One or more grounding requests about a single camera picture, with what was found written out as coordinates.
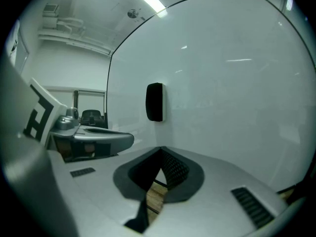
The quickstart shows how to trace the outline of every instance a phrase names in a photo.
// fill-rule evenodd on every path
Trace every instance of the white ceiling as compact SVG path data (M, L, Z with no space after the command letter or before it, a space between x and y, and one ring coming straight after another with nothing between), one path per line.
M160 0L168 7L181 0ZM156 12L143 0L49 0L60 5L60 17L82 19L86 26L86 36L102 41L113 50L144 19ZM139 15L135 19L127 16L130 9Z

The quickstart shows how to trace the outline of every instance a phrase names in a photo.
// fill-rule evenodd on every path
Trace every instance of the black vent grille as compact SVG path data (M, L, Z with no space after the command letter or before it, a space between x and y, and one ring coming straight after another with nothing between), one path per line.
M167 180L168 190L173 189L188 178L189 167L167 152L162 153L161 168Z
M78 176L83 176L83 175L92 173L92 172L94 172L94 171L95 171L94 168L83 168L83 169L71 171L70 174L71 174L73 177L78 177Z
M232 193L257 228L263 227L274 219L247 188L237 188L232 190Z

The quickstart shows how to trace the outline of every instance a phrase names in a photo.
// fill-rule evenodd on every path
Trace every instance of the white panel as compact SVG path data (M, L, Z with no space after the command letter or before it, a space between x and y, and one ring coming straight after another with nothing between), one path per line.
M134 134L130 151L166 145L220 158L276 191L300 182L316 145L316 77L293 27L265 0L167 11L112 56L109 124ZM166 85L163 123L146 116L153 82Z
M98 110L101 115L104 115L104 93L92 93L79 91L78 111L79 116L85 110Z
M72 90L48 90L59 102L67 105L68 108L74 106Z
M40 96L40 99L39 104L34 106L35 120L30 117L25 134L33 136L41 144L46 145L49 131L60 116L66 115L67 106L57 101L34 78L30 81L30 87Z
M28 76L45 86L105 91L109 64L110 59L105 55L56 41L45 41L33 60Z

